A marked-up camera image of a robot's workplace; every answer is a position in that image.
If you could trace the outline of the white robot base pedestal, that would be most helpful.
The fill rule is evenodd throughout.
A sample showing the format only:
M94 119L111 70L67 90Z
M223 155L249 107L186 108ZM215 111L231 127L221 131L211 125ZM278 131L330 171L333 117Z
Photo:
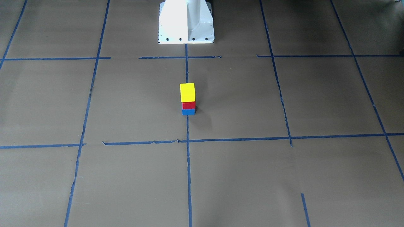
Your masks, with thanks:
M160 3L159 44L210 44L215 40L212 4L207 0Z

